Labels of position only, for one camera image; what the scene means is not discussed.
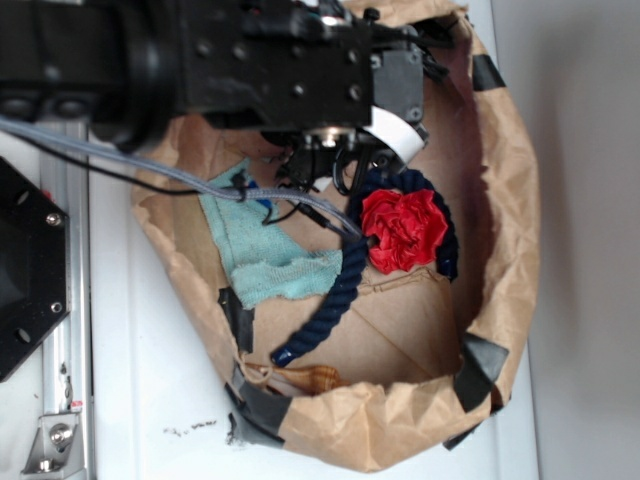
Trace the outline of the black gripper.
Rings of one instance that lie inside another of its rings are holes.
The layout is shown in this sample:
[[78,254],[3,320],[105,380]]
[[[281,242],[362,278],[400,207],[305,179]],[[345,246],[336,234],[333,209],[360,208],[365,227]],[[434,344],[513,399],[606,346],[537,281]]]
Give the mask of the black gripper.
[[371,27],[338,1],[183,1],[180,45],[180,110],[216,128],[358,128],[373,103],[423,119],[422,53],[387,49],[370,65]]

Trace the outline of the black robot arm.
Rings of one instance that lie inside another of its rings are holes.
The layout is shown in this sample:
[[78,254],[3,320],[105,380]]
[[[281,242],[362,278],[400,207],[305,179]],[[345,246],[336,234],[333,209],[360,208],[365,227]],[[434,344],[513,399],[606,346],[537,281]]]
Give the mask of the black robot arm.
[[376,109],[423,116],[414,34],[338,1],[5,1],[1,113],[84,121],[126,152],[152,149],[170,121],[275,143],[364,129]]

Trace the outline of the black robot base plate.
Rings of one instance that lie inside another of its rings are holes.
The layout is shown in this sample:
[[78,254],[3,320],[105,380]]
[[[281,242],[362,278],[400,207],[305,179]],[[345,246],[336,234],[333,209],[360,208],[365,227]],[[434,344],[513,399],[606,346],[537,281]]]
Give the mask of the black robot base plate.
[[69,312],[68,216],[1,160],[1,380]]

